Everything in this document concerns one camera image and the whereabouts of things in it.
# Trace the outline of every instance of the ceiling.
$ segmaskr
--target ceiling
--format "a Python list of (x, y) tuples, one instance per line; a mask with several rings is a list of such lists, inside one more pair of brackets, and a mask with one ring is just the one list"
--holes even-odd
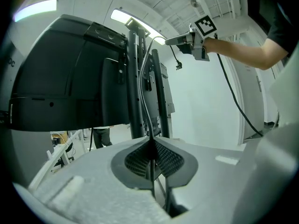
[[(40, 1), (43, 0), (26, 0), (20, 9)], [(213, 18), (222, 18), (223, 15), (235, 18), (241, 14), (240, 0), (200, 0), (197, 8), (190, 5), (190, 0), (58, 0), (57, 11), (36, 14), (12, 23), (9, 33), (22, 53), (27, 53), (40, 33), (61, 14), (96, 21), (127, 34), (128, 30), (122, 23), (110, 18), (115, 8), (144, 20), (165, 37), (185, 33), (189, 23), (204, 14)]]

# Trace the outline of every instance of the person's leg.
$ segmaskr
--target person's leg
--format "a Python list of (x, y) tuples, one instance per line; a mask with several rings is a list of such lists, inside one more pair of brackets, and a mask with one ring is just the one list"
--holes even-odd
[(102, 145), (112, 145), (112, 143), (110, 142), (110, 129), (100, 129), (100, 132), (102, 136)]
[(94, 140), (95, 147), (97, 149), (103, 147), (102, 138), (101, 138), (101, 129), (93, 129), (93, 140)]

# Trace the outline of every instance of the hand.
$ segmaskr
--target hand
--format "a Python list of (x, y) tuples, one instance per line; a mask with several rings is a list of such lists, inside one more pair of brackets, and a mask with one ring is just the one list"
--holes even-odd
[(207, 37), (204, 40), (204, 43), (202, 44), (202, 46), (206, 49), (207, 53), (213, 52), (214, 41), (215, 41), (215, 39), (213, 39), (211, 37)]

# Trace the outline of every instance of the cable plug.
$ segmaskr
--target cable plug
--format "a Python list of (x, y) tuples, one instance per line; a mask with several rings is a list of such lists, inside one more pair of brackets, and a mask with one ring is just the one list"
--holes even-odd
[(177, 70), (182, 69), (183, 68), (182, 63), (179, 62), (178, 60), (177, 60), (177, 63), (178, 63), (178, 65), (176, 66)]

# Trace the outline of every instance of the black monitor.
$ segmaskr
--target black monitor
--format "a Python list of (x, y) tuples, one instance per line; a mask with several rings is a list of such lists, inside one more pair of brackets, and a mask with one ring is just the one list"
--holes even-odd
[[(52, 131), (128, 124), (126, 42), (124, 34), (101, 24), (70, 15), (57, 18), (18, 71), (9, 102), (10, 127)], [(152, 90), (143, 90), (151, 117), (157, 117), (153, 73)], [(171, 94), (167, 97), (170, 113)]]

